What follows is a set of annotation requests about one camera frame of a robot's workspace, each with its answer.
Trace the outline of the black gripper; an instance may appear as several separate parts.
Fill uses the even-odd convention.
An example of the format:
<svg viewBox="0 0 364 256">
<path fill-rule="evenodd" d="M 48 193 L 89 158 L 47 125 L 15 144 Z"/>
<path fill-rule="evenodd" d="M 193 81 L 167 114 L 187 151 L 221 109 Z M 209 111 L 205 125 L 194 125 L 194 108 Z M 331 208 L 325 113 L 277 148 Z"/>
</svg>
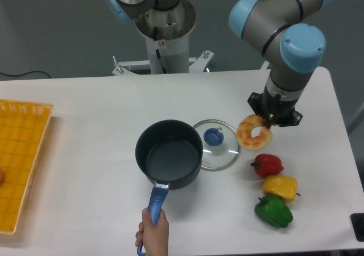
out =
<svg viewBox="0 0 364 256">
<path fill-rule="evenodd" d="M 247 102 L 254 113 L 263 118 L 263 125 L 266 128 L 276 125 L 280 127 L 297 126 L 303 117 L 295 109 L 298 100 L 285 101 L 282 94 L 271 94 L 267 88 L 261 94 L 252 92 Z"/>
</svg>

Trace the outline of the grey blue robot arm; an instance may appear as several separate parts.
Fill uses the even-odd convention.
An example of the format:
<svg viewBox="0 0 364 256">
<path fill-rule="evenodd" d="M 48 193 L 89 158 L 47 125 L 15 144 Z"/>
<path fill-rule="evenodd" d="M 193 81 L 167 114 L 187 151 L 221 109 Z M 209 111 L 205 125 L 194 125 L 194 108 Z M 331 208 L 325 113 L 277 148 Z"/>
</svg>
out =
<svg viewBox="0 0 364 256">
<path fill-rule="evenodd" d="M 105 0 L 122 23 L 134 22 L 146 40 L 153 74 L 189 69 L 189 34 L 196 12 L 187 0 Z M 229 14 L 230 29 L 272 66 L 262 93 L 249 105 L 265 127 L 296 126 L 295 106 L 326 49 L 323 33 L 304 18 L 331 0 L 239 0 Z"/>
</svg>

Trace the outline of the person's hand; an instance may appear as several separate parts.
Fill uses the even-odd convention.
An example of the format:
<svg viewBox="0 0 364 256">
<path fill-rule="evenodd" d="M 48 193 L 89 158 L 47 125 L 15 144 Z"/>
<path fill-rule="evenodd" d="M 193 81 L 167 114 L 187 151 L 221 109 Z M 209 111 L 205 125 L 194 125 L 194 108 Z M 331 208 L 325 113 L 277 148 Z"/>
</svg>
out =
<svg viewBox="0 0 364 256">
<path fill-rule="evenodd" d="M 138 225 L 139 230 L 135 234 L 135 246 L 142 242 L 146 255 L 168 255 L 169 222 L 164 210 L 160 211 L 156 225 L 152 223 L 148 208 L 142 210 L 142 221 Z"/>
</svg>

